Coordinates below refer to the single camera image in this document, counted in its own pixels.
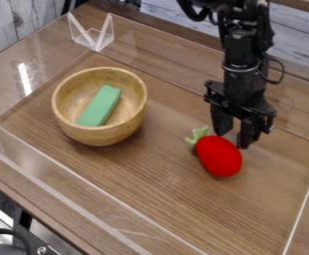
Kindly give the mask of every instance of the bowl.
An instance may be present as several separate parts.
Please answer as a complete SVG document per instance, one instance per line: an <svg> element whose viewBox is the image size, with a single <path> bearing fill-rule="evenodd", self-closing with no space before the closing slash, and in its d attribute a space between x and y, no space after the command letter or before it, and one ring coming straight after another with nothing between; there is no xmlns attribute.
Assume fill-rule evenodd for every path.
<svg viewBox="0 0 309 255"><path fill-rule="evenodd" d="M105 126L80 126L76 121L103 84L122 90L119 104ZM147 99L147 86L133 72L101 67L80 71L60 83L52 96L52 110L64 133L74 140L105 146L121 142L139 129Z"/></svg>

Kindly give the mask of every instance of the red strawberry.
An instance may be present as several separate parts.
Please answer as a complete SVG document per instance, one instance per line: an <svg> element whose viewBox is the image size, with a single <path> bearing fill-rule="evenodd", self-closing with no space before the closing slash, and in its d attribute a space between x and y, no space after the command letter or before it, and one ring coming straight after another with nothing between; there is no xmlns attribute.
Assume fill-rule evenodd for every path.
<svg viewBox="0 0 309 255"><path fill-rule="evenodd" d="M209 127L194 129L193 138L185 140L196 144L197 155L206 170L216 176L232 176L241 170L241 152L224 137L208 134Z"/></svg>

